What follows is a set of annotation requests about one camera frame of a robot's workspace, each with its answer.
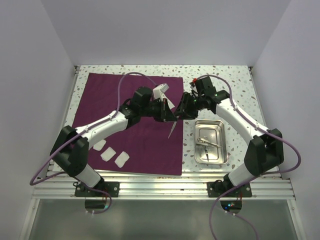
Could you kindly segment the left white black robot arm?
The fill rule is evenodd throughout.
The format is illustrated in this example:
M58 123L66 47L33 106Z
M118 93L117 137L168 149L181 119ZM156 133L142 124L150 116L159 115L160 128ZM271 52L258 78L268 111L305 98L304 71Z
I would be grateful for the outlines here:
M154 89L139 87L133 97L119 106L118 110L84 126L62 128L51 150L51 159L63 171L86 185L92 196L103 193L102 177L88 164L89 150L101 140L136 125L143 117L152 117L157 122L174 122L174 105L167 99L166 83Z

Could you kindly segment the steel tweezers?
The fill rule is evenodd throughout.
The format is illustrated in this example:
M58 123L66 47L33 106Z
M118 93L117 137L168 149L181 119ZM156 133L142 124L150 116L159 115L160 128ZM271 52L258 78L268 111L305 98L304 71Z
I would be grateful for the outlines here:
M168 135L168 139L171 137L171 135L172 135L172 133L173 133L173 131L174 131L176 125L177 125L177 122L178 122L178 121L175 121L175 122L172 124L171 130L170 130L169 135Z

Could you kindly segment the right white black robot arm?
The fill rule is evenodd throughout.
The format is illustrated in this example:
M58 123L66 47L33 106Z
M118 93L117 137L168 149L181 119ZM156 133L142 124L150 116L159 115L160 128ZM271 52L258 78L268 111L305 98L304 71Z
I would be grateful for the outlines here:
M218 91L211 76L195 78L191 92L184 92L174 114L180 120L194 120L199 111L209 110L227 121L247 144L243 163L226 174L214 188L227 196L235 196L241 186L263 175L284 161L282 133L260 125L234 101L232 92Z

